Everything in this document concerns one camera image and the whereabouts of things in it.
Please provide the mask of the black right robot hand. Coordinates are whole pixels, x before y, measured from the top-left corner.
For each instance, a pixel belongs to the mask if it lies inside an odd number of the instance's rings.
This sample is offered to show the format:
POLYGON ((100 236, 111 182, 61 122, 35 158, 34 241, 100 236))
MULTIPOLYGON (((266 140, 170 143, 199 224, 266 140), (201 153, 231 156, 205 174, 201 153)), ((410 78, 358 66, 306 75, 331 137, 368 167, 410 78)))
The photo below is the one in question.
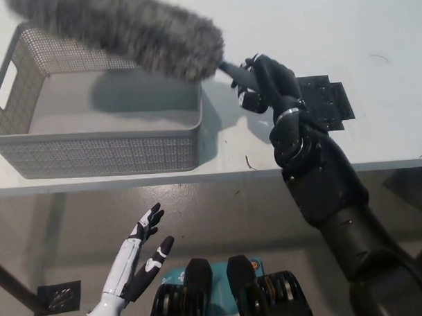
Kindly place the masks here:
POLYGON ((233 81, 231 88, 237 91, 240 106, 255 114, 263 114, 269 108, 273 118, 288 109, 306 109, 297 77, 284 64, 259 53, 247 58, 241 67, 253 73, 260 91, 255 92, 233 81))

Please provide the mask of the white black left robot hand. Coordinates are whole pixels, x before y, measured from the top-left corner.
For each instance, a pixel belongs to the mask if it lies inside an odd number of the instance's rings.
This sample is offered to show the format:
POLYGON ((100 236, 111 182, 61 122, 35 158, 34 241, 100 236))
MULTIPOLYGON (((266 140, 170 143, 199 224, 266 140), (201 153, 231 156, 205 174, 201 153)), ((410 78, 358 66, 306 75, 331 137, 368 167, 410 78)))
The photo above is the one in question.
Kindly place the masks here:
POLYGON ((150 236, 157 233, 157 225, 164 210, 157 203, 139 219, 130 235, 123 241, 107 280, 99 303, 86 316, 121 316, 130 302, 136 302, 155 280, 175 242, 168 236, 154 254, 138 268, 139 255, 150 236))

